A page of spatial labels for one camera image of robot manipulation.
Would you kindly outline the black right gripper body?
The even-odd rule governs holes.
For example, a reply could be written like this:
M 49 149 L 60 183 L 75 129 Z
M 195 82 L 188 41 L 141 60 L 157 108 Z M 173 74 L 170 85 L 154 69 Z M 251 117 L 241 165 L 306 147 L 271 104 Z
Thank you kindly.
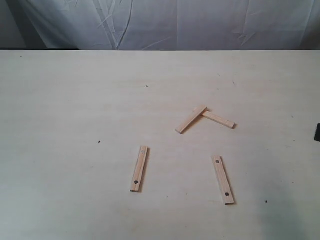
M 320 123 L 318 123 L 317 126 L 316 126 L 314 140 L 317 141 L 317 142 L 320 142 Z

